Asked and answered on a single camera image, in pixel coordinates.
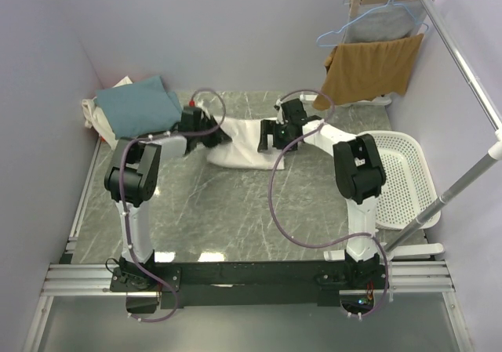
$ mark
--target plastic basket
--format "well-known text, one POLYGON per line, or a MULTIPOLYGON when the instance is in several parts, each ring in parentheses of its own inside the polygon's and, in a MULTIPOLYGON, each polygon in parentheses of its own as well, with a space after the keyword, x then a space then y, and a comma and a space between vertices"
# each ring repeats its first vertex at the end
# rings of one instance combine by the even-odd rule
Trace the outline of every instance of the plastic basket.
MULTIPOLYGON (((366 131, 375 138, 387 183, 378 201, 376 224, 388 229, 402 229, 436 198, 431 173, 424 152, 409 135, 394 131, 366 131)), ((434 226, 440 212, 423 226, 434 226)))

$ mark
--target brown cloth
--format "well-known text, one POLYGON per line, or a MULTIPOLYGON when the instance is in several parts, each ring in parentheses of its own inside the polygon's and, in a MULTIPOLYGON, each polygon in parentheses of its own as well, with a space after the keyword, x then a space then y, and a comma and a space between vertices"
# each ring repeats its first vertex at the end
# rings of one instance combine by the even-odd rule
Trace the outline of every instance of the brown cloth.
MULTIPOLYGON (((322 92, 336 105, 396 92, 406 93, 423 34, 386 42, 339 44, 324 65, 327 70, 322 92)), ((318 111, 329 108, 329 101, 317 96, 318 111)))

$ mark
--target teal towel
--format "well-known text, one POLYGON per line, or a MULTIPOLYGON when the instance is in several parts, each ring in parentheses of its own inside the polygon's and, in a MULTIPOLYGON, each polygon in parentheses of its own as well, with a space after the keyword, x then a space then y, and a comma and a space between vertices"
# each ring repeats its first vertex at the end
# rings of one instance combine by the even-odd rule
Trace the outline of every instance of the teal towel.
POLYGON ((167 131, 180 121, 182 110, 177 95, 164 90, 160 76, 96 91, 96 104, 117 139, 167 131))

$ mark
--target marble table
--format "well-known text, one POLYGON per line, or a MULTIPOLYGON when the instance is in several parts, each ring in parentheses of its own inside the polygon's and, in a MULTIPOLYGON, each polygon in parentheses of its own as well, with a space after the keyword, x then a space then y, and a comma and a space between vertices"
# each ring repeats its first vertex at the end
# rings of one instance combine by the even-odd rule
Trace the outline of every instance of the marble table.
MULTIPOLYGON (((275 116, 273 105, 282 94, 225 92, 223 97, 228 116, 261 119, 275 116)), ((180 102, 186 104, 190 95, 178 93, 180 102)), ((210 110, 218 114, 217 102, 210 110)), ((309 106, 306 110, 319 114, 309 106)), ((331 123, 352 133, 391 129, 384 107, 339 107, 331 123)), ((103 185, 111 153, 107 144, 100 145, 72 263, 103 263, 122 251, 118 212, 103 185)), ((162 163, 150 200, 156 252, 184 262, 322 259, 322 250, 296 246, 278 232, 267 206, 270 172, 222 169, 205 155, 201 149, 162 163)), ((275 178, 274 200, 282 225, 301 241, 323 243, 347 234, 347 208, 336 188, 333 159, 315 147, 303 145, 286 156, 286 168, 275 178)), ((397 233, 380 230, 378 236, 387 241, 397 233)), ((408 243, 426 243, 424 232, 408 243)))

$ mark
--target clothes hanger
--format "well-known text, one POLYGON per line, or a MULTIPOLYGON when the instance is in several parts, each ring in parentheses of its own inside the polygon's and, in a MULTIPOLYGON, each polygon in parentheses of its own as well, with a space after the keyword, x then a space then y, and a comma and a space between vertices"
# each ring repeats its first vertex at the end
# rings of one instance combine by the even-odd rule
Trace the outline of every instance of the clothes hanger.
POLYGON ((327 45, 327 44, 322 45, 322 44, 319 44, 319 42, 321 41, 321 38, 323 38, 325 36, 328 36, 330 34, 339 34, 339 33, 343 32, 345 28, 351 26, 353 23, 355 23, 356 21, 362 19, 364 16, 368 15, 369 13, 372 13, 373 11, 376 11, 378 9, 383 9, 383 8, 387 7, 388 5, 400 5, 400 6, 404 7, 404 9, 408 12, 408 14, 413 18, 413 21, 415 22, 415 26, 417 26, 417 25, 424 25, 427 28, 424 33, 427 33, 427 31, 429 30, 429 25, 428 24, 426 24, 423 21, 418 21, 418 19, 409 10, 409 7, 407 5, 405 5, 404 3, 393 3, 393 2, 394 2, 394 0, 388 0, 387 3, 385 3, 385 5, 379 5, 377 7, 369 9, 368 11, 366 11, 365 13, 363 13, 361 16, 359 16, 356 19, 354 19, 354 20, 348 22, 347 24, 345 24, 338 31, 329 31, 329 32, 326 32, 324 34, 321 34, 319 37, 317 37, 317 40, 315 40, 315 44, 319 48, 334 48, 336 45, 331 45, 331 44, 330 45, 327 45))

